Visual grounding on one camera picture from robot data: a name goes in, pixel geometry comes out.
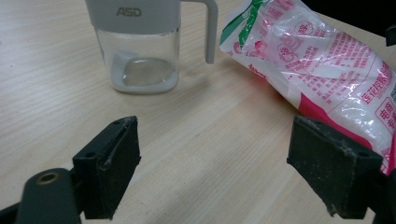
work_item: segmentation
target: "tabletop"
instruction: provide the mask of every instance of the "tabletop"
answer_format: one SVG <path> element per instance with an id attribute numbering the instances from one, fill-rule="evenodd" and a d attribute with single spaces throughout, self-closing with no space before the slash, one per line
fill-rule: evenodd
<path id="1" fill-rule="evenodd" d="M 224 19 L 241 0 L 217 0 Z M 109 85 L 84 1 L 0 1 L 0 209 L 25 181 L 72 157 L 113 120 L 138 118 L 142 160 L 114 216 L 83 223 L 372 223 L 331 217 L 286 163 L 299 112 L 216 49 L 205 63 L 205 6 L 182 3 L 179 82 L 163 94 Z M 396 70 L 383 37 L 320 17 Z"/>

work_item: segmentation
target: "gray handle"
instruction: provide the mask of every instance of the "gray handle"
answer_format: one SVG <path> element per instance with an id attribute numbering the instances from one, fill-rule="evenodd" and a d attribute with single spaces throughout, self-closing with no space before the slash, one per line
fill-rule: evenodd
<path id="1" fill-rule="evenodd" d="M 204 3 L 206 11 L 206 38 L 205 38 L 205 60 L 207 63 L 215 61 L 216 33 L 218 31 L 219 8 L 215 0 L 181 0 L 183 2 Z"/>

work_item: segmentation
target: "snack bag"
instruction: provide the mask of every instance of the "snack bag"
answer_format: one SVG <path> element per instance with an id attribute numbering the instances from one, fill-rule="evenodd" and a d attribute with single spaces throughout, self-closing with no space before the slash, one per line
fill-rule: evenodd
<path id="1" fill-rule="evenodd" d="M 369 47 L 300 0 L 245 0 L 226 19 L 220 49 L 321 120 L 395 167 L 396 74 Z"/>

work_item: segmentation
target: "transparent container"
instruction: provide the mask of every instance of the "transparent container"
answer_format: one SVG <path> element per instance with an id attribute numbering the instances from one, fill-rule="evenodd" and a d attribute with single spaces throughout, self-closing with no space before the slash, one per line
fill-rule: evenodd
<path id="1" fill-rule="evenodd" d="M 96 29 L 110 84 L 118 91 L 152 94 L 172 90 L 178 80 L 180 33 L 130 35 Z"/>

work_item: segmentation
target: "asd logo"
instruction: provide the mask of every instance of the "asd logo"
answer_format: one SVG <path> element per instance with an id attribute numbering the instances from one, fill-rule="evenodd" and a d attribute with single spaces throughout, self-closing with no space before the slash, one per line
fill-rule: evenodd
<path id="1" fill-rule="evenodd" d="M 117 11 L 117 16 L 139 17 L 141 15 L 142 11 L 135 7 L 120 7 Z"/>

